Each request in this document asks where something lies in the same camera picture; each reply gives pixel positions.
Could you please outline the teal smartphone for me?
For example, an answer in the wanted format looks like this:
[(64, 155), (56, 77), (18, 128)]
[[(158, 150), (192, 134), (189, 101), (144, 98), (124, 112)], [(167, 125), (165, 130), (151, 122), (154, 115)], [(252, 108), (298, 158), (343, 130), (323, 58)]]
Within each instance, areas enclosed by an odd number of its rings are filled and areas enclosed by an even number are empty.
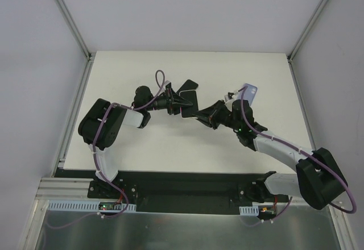
[(181, 87), (178, 89), (177, 93), (181, 93), (182, 91), (196, 90), (198, 88), (198, 83), (188, 79), (186, 80)]

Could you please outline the lavender phone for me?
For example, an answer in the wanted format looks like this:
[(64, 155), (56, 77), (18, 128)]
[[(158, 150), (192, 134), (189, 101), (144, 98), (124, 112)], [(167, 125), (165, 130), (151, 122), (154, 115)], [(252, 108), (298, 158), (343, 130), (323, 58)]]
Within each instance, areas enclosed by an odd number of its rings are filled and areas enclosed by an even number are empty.
[(243, 86), (239, 89), (237, 98), (248, 101), (249, 105), (251, 106), (253, 104), (257, 91), (258, 88), (256, 86), (251, 84), (243, 84)]

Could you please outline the beige phone with ring holder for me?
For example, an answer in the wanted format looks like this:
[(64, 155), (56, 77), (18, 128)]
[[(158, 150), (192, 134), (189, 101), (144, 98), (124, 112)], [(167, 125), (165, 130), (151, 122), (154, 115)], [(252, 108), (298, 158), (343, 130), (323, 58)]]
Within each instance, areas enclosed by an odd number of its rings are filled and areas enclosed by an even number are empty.
[(181, 107), (181, 117), (196, 119), (195, 113), (198, 112), (197, 92), (195, 90), (186, 90), (182, 91), (180, 96), (189, 102), (188, 106)]

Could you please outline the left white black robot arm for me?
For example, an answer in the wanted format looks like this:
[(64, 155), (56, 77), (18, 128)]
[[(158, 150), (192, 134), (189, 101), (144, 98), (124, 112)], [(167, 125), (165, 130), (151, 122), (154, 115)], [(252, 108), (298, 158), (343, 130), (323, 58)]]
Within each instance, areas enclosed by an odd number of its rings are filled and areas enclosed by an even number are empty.
[(170, 115), (189, 114), (198, 109), (197, 98), (188, 94), (195, 91), (198, 84), (187, 80), (178, 91), (169, 82), (157, 95), (147, 86), (135, 91), (131, 107), (110, 103), (102, 98), (96, 100), (78, 126), (78, 134), (92, 152), (96, 166), (96, 177), (103, 181), (100, 191), (107, 198), (115, 198), (120, 192), (120, 184), (114, 181), (118, 174), (115, 160), (107, 151), (115, 142), (122, 125), (144, 128), (149, 122), (150, 112), (166, 110)]

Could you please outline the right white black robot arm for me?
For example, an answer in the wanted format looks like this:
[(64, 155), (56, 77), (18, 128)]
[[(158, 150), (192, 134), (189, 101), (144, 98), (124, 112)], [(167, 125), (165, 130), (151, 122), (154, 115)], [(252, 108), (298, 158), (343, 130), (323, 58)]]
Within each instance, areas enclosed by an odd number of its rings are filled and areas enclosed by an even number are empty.
[(327, 149), (299, 148), (275, 136), (254, 120), (247, 100), (234, 101), (230, 109), (223, 101), (218, 101), (196, 112), (195, 117), (214, 130), (220, 125), (232, 129), (243, 146), (271, 156), (294, 171), (294, 174), (266, 173), (247, 191), (254, 201), (267, 202), (276, 195), (295, 196), (321, 210), (348, 189), (348, 183)]

